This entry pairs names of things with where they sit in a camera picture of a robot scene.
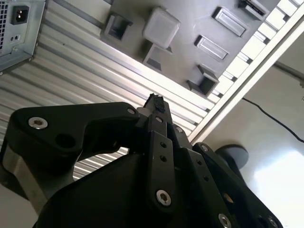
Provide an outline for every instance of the silver bolt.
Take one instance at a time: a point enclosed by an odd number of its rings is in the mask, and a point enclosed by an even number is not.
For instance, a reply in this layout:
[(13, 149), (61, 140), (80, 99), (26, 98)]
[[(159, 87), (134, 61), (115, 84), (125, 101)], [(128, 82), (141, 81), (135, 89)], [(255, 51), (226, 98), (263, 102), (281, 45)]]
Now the silver bolt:
[(227, 218), (226, 215), (219, 214), (218, 219), (219, 219), (219, 221), (221, 222), (221, 224), (223, 225), (224, 228), (231, 228), (231, 222), (229, 221), (229, 219)]
[(208, 148), (207, 148), (207, 146), (205, 146), (205, 145), (201, 145), (201, 147), (203, 148), (203, 151), (204, 151), (204, 152), (208, 152)]
[(131, 114), (135, 114), (135, 111), (134, 111), (133, 109), (131, 109), (131, 108), (128, 108), (127, 111), (128, 111), (129, 113), (131, 113)]
[(29, 126), (35, 129), (44, 129), (48, 126), (48, 122), (41, 117), (32, 117), (28, 120)]
[(274, 221), (274, 219), (272, 217), (268, 217), (269, 222), (271, 223), (271, 225), (273, 225), (275, 228), (278, 228), (277, 223)]
[(182, 129), (180, 127), (176, 127), (176, 130), (179, 132), (179, 133), (182, 133)]
[(156, 199), (157, 201), (165, 207), (171, 205), (171, 197), (170, 195), (164, 190), (158, 190), (156, 192)]
[(162, 119), (160, 117), (155, 117), (155, 119), (158, 121), (158, 122), (162, 122)]

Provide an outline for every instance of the rectangular slot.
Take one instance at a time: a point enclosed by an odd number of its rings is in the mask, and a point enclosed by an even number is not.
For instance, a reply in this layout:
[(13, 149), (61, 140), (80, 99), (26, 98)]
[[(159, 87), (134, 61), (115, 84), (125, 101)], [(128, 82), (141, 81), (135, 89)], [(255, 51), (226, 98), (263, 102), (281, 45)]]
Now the rectangular slot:
[(198, 65), (198, 69), (203, 76), (203, 79), (200, 82), (200, 84), (197, 85), (191, 81), (187, 81), (187, 84), (189, 85), (189, 88), (192, 92), (208, 97), (210, 93), (213, 91), (213, 89), (219, 83), (219, 80), (214, 75), (214, 73), (212, 73), (210, 70), (207, 70), (203, 66)]
[(246, 31), (245, 24), (223, 8), (218, 8), (213, 18), (239, 37)]
[(108, 33), (110, 36), (122, 41), (128, 27), (131, 25), (132, 22), (121, 17), (120, 15), (113, 14), (110, 16), (110, 19), (107, 23), (105, 33)]
[(268, 10), (257, 0), (240, 0), (239, 7), (258, 20), (263, 20)]
[(154, 59), (149, 58), (147, 61), (147, 64), (154, 67), (155, 69), (158, 69), (159, 71), (162, 71), (162, 66), (159, 62), (155, 61)]
[(195, 45), (218, 61), (223, 60), (228, 54), (228, 52), (203, 36), (198, 37)]

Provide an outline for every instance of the hole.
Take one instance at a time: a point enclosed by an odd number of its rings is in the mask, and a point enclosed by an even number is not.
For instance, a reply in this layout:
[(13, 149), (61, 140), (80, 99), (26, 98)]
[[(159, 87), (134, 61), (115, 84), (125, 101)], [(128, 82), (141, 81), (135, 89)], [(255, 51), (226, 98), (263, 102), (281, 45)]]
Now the hole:
[(225, 218), (223, 218), (223, 223), (227, 226), (228, 225), (228, 221), (225, 219)]
[(163, 142), (161, 142), (161, 146), (162, 146), (163, 148), (167, 148), (167, 145), (164, 144)]
[(42, 125), (43, 124), (43, 122), (41, 121), (41, 120), (35, 120), (34, 121), (34, 124), (36, 124), (36, 125)]
[(167, 197), (166, 194), (164, 194), (164, 193), (161, 194), (161, 199), (162, 199), (164, 202), (167, 202), (167, 201), (168, 201), (168, 197)]
[(55, 141), (62, 148), (72, 148), (76, 144), (75, 139), (69, 134), (59, 134)]
[(160, 156), (160, 159), (163, 161), (163, 162), (166, 162), (167, 161), (167, 158), (163, 155)]
[(268, 228), (269, 227), (267, 221), (262, 216), (258, 217), (258, 221), (262, 225), (263, 228)]

